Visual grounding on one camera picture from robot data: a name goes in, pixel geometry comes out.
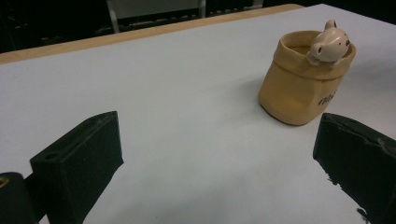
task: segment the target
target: white table surface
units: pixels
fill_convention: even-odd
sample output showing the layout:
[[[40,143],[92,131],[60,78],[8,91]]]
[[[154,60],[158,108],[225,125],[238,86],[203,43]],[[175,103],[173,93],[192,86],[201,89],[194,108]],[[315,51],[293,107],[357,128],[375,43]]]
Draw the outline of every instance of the white table surface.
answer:
[[[396,137],[396,27],[325,5],[0,65],[0,172],[117,110],[125,163],[86,224],[364,223],[257,94],[278,39],[335,19],[358,49],[326,109]]]

